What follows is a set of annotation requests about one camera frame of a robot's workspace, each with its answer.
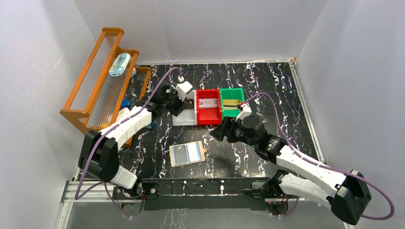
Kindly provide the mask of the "white plastic bin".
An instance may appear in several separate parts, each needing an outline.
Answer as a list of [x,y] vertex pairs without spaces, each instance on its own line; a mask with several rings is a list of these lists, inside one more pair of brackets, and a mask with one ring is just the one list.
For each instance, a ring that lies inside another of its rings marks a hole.
[[194,109],[184,110],[178,116],[172,116],[172,124],[174,126],[192,126],[197,125],[197,105],[196,105],[196,90],[192,90],[187,94],[186,98],[194,99]]

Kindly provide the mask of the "red plastic bin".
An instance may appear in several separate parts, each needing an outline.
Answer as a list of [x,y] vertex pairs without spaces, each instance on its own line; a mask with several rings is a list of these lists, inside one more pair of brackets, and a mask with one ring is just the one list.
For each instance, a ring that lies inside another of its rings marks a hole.
[[[216,99],[217,104],[209,108],[200,105],[201,99]],[[222,108],[219,89],[204,89],[196,91],[197,125],[219,125],[222,121]]]

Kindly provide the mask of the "green plastic bin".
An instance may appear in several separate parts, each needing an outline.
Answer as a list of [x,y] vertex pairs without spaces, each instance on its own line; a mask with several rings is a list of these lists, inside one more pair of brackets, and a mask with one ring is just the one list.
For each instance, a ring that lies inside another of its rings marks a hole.
[[237,105],[245,101],[242,88],[222,88],[220,89],[222,118],[225,116],[237,117],[239,110]]

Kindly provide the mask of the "beige leather card holder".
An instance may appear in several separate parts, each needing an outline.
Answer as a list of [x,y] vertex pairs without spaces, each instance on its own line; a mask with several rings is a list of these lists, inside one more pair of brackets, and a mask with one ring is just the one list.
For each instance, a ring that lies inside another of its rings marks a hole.
[[205,161],[205,154],[208,152],[209,147],[203,147],[202,141],[195,141],[172,145],[169,150],[171,166],[179,167]]

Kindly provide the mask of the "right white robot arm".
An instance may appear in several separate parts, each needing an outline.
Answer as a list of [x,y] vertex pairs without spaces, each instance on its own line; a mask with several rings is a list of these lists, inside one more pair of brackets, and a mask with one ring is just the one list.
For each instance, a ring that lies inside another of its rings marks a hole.
[[290,147],[286,140],[269,134],[247,106],[238,117],[225,116],[210,135],[217,141],[242,142],[254,148],[264,160],[284,167],[261,187],[276,198],[284,194],[311,200],[328,208],[338,219],[357,225],[372,195],[363,175],[343,173]]

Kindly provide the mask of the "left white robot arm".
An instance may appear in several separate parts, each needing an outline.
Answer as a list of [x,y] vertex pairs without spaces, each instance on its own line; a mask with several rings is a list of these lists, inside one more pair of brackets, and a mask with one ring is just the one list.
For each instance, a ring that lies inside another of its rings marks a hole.
[[85,135],[78,161],[83,173],[123,187],[130,198],[140,197],[143,186],[137,182],[137,175],[120,165],[119,149],[139,130],[151,125],[163,112],[178,116],[185,109],[186,97],[192,90],[193,86],[188,81],[179,83],[174,88],[167,82],[162,82],[111,126],[98,132],[90,130]]

